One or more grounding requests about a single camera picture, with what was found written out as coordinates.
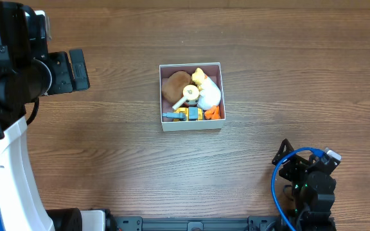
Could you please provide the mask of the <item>brown plush toy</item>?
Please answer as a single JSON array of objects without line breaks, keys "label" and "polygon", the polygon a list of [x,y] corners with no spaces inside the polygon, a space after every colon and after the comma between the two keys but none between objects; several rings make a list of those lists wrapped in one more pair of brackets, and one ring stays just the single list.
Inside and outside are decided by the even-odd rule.
[{"label": "brown plush toy", "polygon": [[183,97],[184,87],[190,85],[191,82],[191,76],[187,72],[177,71],[162,84],[161,93],[166,101],[175,104]]}]

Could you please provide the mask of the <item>yellow wooden rattle drum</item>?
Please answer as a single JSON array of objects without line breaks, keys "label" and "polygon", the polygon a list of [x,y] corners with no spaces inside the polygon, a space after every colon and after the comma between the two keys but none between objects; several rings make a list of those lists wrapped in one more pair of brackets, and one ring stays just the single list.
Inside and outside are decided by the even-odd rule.
[{"label": "yellow wooden rattle drum", "polygon": [[173,111],[183,106],[186,100],[195,100],[195,99],[198,100],[199,96],[200,96],[200,91],[197,86],[195,85],[185,86],[182,91],[182,97],[180,98],[180,100],[178,100],[178,102],[176,102],[176,104],[172,106]]}]

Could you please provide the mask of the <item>yellow grey toy truck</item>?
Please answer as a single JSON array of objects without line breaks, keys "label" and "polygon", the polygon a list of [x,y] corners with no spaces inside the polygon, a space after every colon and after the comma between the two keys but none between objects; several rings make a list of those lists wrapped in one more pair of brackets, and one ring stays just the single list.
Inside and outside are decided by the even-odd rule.
[{"label": "yellow grey toy truck", "polygon": [[180,107],[174,112],[163,113],[162,117],[170,121],[203,121],[204,112],[198,107]]}]

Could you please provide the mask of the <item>white orange plush duck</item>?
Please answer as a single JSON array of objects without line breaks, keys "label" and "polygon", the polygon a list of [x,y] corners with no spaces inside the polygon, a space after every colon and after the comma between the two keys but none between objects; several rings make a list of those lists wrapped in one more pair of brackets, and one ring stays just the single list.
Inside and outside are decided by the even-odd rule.
[{"label": "white orange plush duck", "polygon": [[205,119],[221,119],[219,104],[222,99],[222,92],[216,83],[199,67],[196,68],[191,79],[199,90],[200,96],[197,106],[204,111]]}]

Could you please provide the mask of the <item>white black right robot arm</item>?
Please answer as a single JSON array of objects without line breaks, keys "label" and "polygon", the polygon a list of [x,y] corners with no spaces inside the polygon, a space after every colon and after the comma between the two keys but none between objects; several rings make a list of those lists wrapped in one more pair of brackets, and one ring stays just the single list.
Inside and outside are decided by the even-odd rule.
[{"label": "white black right robot arm", "polygon": [[[332,172],[342,157],[326,148],[294,149],[284,139],[272,159],[275,168],[270,180],[270,193],[279,212],[271,230],[335,230],[331,208],[335,202],[336,180]],[[294,208],[283,210],[276,195],[276,178],[289,181]]]}]

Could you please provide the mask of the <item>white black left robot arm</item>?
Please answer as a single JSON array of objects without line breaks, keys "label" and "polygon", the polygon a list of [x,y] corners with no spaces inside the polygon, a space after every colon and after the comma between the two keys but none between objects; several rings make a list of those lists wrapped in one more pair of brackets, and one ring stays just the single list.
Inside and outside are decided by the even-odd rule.
[{"label": "white black left robot arm", "polygon": [[39,60],[13,56],[0,46],[0,230],[83,230],[79,209],[44,208],[29,160],[27,129],[40,97],[88,88],[81,49]]}]

